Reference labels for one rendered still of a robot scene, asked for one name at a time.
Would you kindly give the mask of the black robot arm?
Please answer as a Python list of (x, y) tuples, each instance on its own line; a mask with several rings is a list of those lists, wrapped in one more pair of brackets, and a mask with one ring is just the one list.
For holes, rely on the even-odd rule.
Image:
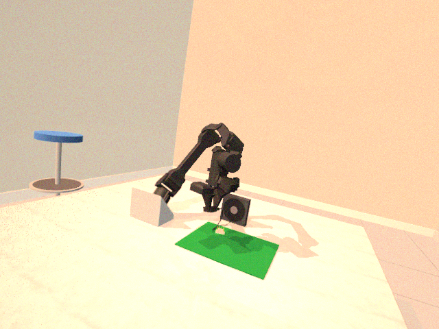
[[(220, 134), (215, 131), (217, 130)], [(181, 189), (185, 182), (185, 174), (201, 156), (206, 148), (214, 146), (214, 144), (221, 142), (221, 146), (212, 148), (211, 166), (221, 168), (229, 173), (235, 173), (240, 169), (242, 151), (244, 143), (231, 132), (222, 122), (215, 124), (210, 123), (202, 128), (198, 135), (198, 142), (193, 149), (186, 155), (182, 162), (175, 168), (165, 173), (155, 184), (157, 187), (153, 194), (161, 196), (167, 204), (170, 197), (174, 197)], [(165, 188), (162, 184), (167, 188)], [(238, 177), (229, 178), (226, 176), (217, 175), (214, 181), (214, 187), (222, 188), (226, 193), (235, 192), (239, 188), (240, 179)]]

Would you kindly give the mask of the dark brown cooling fan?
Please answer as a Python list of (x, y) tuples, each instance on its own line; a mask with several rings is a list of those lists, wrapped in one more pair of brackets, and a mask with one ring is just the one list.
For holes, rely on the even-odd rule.
[[(220, 219), (245, 227), (248, 221), (251, 199), (227, 194), (223, 197)], [(232, 221), (231, 221), (232, 220)]]

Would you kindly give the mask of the green flat board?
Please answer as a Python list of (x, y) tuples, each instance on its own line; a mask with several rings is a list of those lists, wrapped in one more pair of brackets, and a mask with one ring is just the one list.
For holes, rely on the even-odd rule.
[(279, 244), (216, 226), (207, 222), (175, 245), (264, 280)]

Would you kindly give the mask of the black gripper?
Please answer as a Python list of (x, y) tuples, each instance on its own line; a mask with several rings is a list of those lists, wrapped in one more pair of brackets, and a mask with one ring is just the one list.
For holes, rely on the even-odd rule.
[(208, 184), (205, 184), (203, 182), (192, 182), (190, 186), (190, 191), (196, 192), (198, 194), (201, 194), (206, 206), (206, 210), (210, 211), (211, 204), (213, 200), (213, 206), (219, 206), (221, 200), (223, 197), (229, 193), (226, 193), (222, 188), (219, 187), (213, 187), (214, 181), (217, 177), (217, 175), (226, 176), (229, 172), (218, 168), (218, 167), (212, 167), (207, 168), (207, 171), (209, 171), (209, 179), (205, 182)]

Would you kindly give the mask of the black cable with plug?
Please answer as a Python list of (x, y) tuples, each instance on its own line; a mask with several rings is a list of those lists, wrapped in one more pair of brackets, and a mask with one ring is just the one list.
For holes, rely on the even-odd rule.
[[(217, 212), (217, 211), (219, 211), (221, 208), (217, 208), (217, 206), (211, 206), (211, 209), (210, 209), (210, 211), (207, 211), (206, 210), (206, 206), (205, 207), (203, 207), (203, 212), (210, 212), (210, 213), (212, 213), (212, 212)], [(222, 210), (222, 209), (221, 209)], [(222, 210), (222, 216), (223, 216), (223, 210)], [(219, 224), (218, 224), (219, 225)], [(219, 227), (219, 226), (216, 226), (216, 227)], [(214, 229), (216, 229), (216, 227), (214, 227), (212, 230), (214, 230)]]

